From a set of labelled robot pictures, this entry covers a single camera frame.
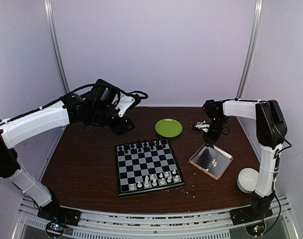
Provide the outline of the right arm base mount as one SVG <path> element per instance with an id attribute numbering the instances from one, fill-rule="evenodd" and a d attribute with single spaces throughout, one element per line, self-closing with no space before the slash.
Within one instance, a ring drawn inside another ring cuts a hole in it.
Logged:
<path id="1" fill-rule="evenodd" d="M 273 215 L 271 209 L 261 215 L 255 215 L 251 212 L 250 207 L 233 209 L 229 213 L 233 225 L 244 225 L 246 232 L 253 237 L 262 236 L 266 232 L 265 219 Z"/>

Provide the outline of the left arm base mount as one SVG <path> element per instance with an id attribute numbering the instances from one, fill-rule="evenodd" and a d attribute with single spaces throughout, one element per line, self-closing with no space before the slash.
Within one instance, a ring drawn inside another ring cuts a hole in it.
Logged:
<path id="1" fill-rule="evenodd" d="M 45 226 L 45 232 L 49 237 L 57 238 L 62 236 L 69 226 L 78 225 L 81 212 L 62 207 L 58 216 L 50 216 L 43 209 L 39 209 L 37 216 L 49 221 Z"/>

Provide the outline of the white chess piece tall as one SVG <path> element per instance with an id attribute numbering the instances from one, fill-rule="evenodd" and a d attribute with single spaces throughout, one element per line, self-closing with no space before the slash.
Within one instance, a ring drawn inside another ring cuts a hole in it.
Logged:
<path id="1" fill-rule="evenodd" d="M 152 186 L 154 186 L 154 187 L 157 186 L 157 180 L 156 180 L 156 179 L 153 179 L 153 181 L 152 181 Z"/>

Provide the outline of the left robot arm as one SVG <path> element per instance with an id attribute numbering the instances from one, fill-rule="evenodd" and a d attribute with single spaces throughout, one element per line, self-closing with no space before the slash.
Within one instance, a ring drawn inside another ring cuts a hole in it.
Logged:
<path id="1" fill-rule="evenodd" d="M 98 79 L 72 90 L 52 102 L 9 119 L 0 119 L 0 177 L 9 180 L 53 221 L 64 215 L 54 194 L 19 162 L 17 146 L 54 129 L 81 122 L 84 129 L 109 127 L 116 135 L 134 129 L 125 115 L 147 98 L 142 92 L 126 92 Z"/>

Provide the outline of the white bishop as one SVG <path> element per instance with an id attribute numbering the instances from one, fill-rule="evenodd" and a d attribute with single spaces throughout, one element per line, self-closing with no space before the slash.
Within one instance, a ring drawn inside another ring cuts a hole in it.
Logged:
<path id="1" fill-rule="evenodd" d="M 148 188 L 149 185 L 150 185 L 150 184 L 149 184 L 149 181 L 145 181 L 145 182 L 144 182 L 144 187 L 145 187 L 145 188 Z"/>

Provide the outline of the black white chessboard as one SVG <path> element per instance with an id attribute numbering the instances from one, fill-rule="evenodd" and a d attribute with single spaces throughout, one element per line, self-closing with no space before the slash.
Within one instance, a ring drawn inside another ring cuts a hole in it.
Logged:
<path id="1" fill-rule="evenodd" d="M 167 138 L 151 139 L 114 146 L 118 195 L 129 196 L 143 194 L 156 190 L 165 190 L 185 185 L 185 180 Z M 175 182 L 172 171 L 176 169 L 179 181 Z M 164 173 L 169 172 L 172 182 L 168 183 Z M 159 174 L 163 173 L 165 184 L 161 185 Z M 150 175 L 157 180 L 157 186 L 152 186 Z M 149 176 L 149 187 L 144 187 L 145 176 Z M 136 184 L 136 190 L 130 191 L 129 184 Z"/>

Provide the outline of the metal wooden tray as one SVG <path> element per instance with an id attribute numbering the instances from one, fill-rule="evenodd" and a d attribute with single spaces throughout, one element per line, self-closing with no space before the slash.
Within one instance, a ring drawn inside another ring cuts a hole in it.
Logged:
<path id="1" fill-rule="evenodd" d="M 233 161 L 233 156 L 217 146 L 209 147 L 203 144 L 189 159 L 189 163 L 207 174 L 214 180 L 219 180 Z"/>

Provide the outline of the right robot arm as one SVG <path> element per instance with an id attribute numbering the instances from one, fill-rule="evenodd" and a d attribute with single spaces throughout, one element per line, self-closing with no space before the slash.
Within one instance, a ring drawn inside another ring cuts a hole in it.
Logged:
<path id="1" fill-rule="evenodd" d="M 259 219 L 275 197 L 274 185 L 279 171 L 280 155 L 285 150 L 283 144 L 288 143 L 285 139 L 288 128 L 279 103 L 276 100 L 207 100 L 202 109 L 211 119 L 208 131 L 203 134 L 205 144 L 209 147 L 220 138 L 230 117 L 255 121 L 261 158 L 259 178 L 247 216 L 252 220 Z"/>

